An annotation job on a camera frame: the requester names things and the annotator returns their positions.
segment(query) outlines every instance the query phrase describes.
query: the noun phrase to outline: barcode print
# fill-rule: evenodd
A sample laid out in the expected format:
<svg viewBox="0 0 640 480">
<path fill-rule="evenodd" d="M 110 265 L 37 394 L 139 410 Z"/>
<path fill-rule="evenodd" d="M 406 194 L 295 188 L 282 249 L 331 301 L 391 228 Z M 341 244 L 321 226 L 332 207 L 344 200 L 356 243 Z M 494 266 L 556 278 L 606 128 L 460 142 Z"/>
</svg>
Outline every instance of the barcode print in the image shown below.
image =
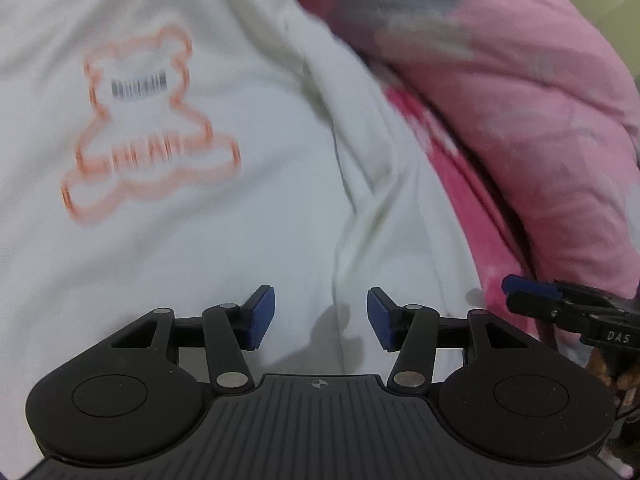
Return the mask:
<svg viewBox="0 0 640 480">
<path fill-rule="evenodd" d="M 132 81 L 111 80 L 113 96 L 123 101 L 143 99 L 163 90 L 166 90 L 166 73 L 164 70 L 144 79 L 133 79 Z"/>
</svg>

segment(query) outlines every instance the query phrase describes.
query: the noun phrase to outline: white fabric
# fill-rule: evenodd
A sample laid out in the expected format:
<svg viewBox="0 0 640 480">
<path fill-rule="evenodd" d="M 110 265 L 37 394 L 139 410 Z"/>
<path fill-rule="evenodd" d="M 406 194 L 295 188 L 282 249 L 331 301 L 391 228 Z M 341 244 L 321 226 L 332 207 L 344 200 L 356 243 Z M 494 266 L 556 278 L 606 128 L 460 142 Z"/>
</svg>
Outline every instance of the white fabric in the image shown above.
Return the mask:
<svg viewBox="0 0 640 480">
<path fill-rule="evenodd" d="M 183 103 L 198 120 L 170 100 L 184 83 L 172 57 L 180 40 L 122 47 L 169 25 L 193 45 Z M 95 54 L 109 43 L 117 54 Z M 96 96 L 110 118 L 80 144 L 104 174 L 78 173 L 74 156 L 96 117 L 92 70 L 102 70 Z M 184 140 L 202 116 L 226 147 L 171 160 L 160 147 L 151 167 L 149 136 Z M 24 418 L 35 382 L 157 306 L 197 316 L 269 283 L 276 317 L 248 356 L 256 376 L 386 379 L 394 356 L 367 322 L 368 288 L 464 316 L 479 287 L 411 132 L 360 61 L 294 0 L 0 0 L 0 124 L 0 470 L 11 479 L 40 457 Z M 72 203 L 90 206 L 127 179 L 140 191 L 178 167 L 226 168 L 232 142 L 218 132 L 237 141 L 233 172 L 128 196 L 89 222 L 65 208 L 65 179 L 76 179 Z M 145 159 L 136 170 L 126 167 L 132 142 Z M 454 366 L 438 362 L 436 378 Z"/>
</svg>

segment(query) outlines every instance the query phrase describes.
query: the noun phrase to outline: ribbed black plate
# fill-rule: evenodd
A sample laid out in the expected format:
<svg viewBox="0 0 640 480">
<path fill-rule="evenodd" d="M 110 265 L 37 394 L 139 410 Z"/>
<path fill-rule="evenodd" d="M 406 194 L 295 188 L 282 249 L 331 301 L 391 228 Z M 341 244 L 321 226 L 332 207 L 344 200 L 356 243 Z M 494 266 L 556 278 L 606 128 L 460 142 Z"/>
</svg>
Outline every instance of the ribbed black plate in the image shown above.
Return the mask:
<svg viewBox="0 0 640 480">
<path fill-rule="evenodd" d="M 199 427 L 145 462 L 87 469 L 55 460 L 29 480 L 615 480 L 599 460 L 519 466 L 462 446 L 429 405 L 375 376 L 266 376 L 221 397 Z"/>
</svg>

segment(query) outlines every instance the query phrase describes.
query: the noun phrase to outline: pink fabric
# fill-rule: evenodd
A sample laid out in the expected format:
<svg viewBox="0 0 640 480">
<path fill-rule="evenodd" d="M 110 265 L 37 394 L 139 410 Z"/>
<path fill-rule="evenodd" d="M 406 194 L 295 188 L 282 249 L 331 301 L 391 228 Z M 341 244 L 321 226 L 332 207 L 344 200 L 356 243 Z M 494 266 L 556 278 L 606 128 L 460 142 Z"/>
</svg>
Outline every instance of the pink fabric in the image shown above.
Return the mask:
<svg viewBox="0 0 640 480">
<path fill-rule="evenodd" d="M 440 121 L 400 84 L 385 85 L 386 98 L 402 114 L 429 157 L 469 243 L 489 311 L 530 335 L 534 320 L 508 311 L 500 288 L 507 274 L 528 276 L 520 249 L 478 174 Z"/>
<path fill-rule="evenodd" d="M 526 228 L 539 279 L 635 295 L 640 99 L 568 0 L 303 1 L 395 67 L 479 156 Z"/>
</svg>

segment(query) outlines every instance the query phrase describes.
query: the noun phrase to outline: orange bear outline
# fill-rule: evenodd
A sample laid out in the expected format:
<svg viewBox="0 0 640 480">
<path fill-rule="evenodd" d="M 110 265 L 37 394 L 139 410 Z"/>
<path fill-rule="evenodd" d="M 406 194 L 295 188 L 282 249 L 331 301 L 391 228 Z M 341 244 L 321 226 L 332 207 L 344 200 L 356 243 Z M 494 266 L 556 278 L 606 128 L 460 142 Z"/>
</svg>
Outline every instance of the orange bear outline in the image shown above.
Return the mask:
<svg viewBox="0 0 640 480">
<path fill-rule="evenodd" d="M 200 127 L 200 131 L 196 134 L 179 136 L 184 153 L 190 155 L 215 148 L 227 148 L 232 153 L 232 160 L 210 170 L 177 168 L 156 182 L 135 182 L 128 178 L 120 178 L 115 188 L 98 202 L 84 207 L 76 205 L 71 196 L 73 186 L 80 183 L 103 182 L 117 173 L 117 170 L 112 168 L 109 155 L 86 154 L 91 142 L 111 121 L 109 109 L 98 101 L 96 89 L 104 78 L 104 70 L 95 67 L 95 63 L 109 58 L 120 59 L 135 50 L 157 49 L 165 40 L 169 39 L 178 40 L 183 46 L 181 51 L 171 56 L 171 67 L 182 76 L 182 84 L 169 95 L 169 108 Z M 100 46 L 85 57 L 84 74 L 89 81 L 89 100 L 94 110 L 94 118 L 78 135 L 74 150 L 76 167 L 63 177 L 60 185 L 65 207 L 75 221 L 99 222 L 115 211 L 129 197 L 137 200 L 159 200 L 181 186 L 221 180 L 237 171 L 241 164 L 238 142 L 232 136 L 215 133 L 209 118 L 184 102 L 184 96 L 190 85 L 187 62 L 192 53 L 191 40 L 188 35 L 172 25 L 163 27 L 153 36 L 132 38 L 120 44 L 109 43 Z M 167 156 L 170 158 L 171 148 L 166 140 L 165 147 Z"/>
</svg>

